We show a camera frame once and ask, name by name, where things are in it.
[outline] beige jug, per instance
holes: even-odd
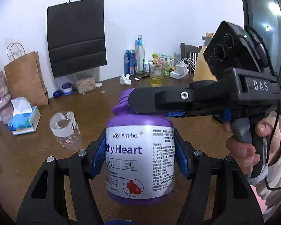
[[[193,81],[199,81],[199,80],[217,81],[216,78],[211,74],[209,66],[203,56],[203,53],[213,36],[214,36],[213,33],[206,33],[206,37],[202,36],[202,39],[205,40],[205,42],[202,49],[200,50],[200,53],[196,61],[196,69],[195,69]]]

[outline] glass of yellow liquid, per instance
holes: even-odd
[[[165,64],[150,64],[150,85],[152,87],[160,87],[165,73]]]

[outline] screw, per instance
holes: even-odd
[[[78,151],[77,153],[79,156],[84,156],[86,154],[86,151],[85,150],[80,150]]]
[[[203,155],[203,152],[200,151],[200,150],[196,150],[196,151],[194,152],[194,154],[195,154],[197,157],[200,157],[200,156]]]
[[[180,97],[182,100],[186,100],[188,98],[188,93],[186,91],[181,92]]]
[[[233,159],[233,157],[231,157],[231,156],[227,156],[227,157],[226,157],[226,161],[227,161],[227,162],[233,162],[234,159]]]
[[[54,157],[47,157],[47,162],[52,162],[54,161]]]

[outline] table surface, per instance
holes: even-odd
[[[188,74],[181,80],[166,76],[163,86],[187,86],[192,81]],[[32,179],[46,157],[56,159],[70,157],[74,152],[63,148],[49,128],[50,117],[59,111],[73,111],[82,136],[85,149],[90,141],[98,138],[109,119],[112,108],[118,103],[120,93],[129,88],[148,87],[150,78],[132,80],[131,85],[120,85],[119,77],[105,80],[103,86],[80,95],[49,99],[49,105],[40,108],[41,119],[35,133],[13,136],[6,125],[0,122],[0,202],[5,211],[16,219],[23,197]],[[172,118],[174,127],[182,138],[192,143],[195,149],[207,155],[224,158],[228,154],[225,142],[230,136],[220,123],[211,116],[193,118]],[[129,219],[139,224],[175,224],[189,189],[191,181],[186,180],[175,167],[175,190],[168,201],[148,207],[120,205],[108,198],[105,190],[105,165],[90,185],[104,222],[114,219]],[[215,191],[215,179],[211,179],[211,191],[205,217],[211,216]],[[65,193],[69,218],[76,220],[72,204],[69,177],[65,177]]]

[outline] product label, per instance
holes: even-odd
[[[106,130],[106,189],[118,196],[149,199],[174,189],[174,129],[118,126]]]

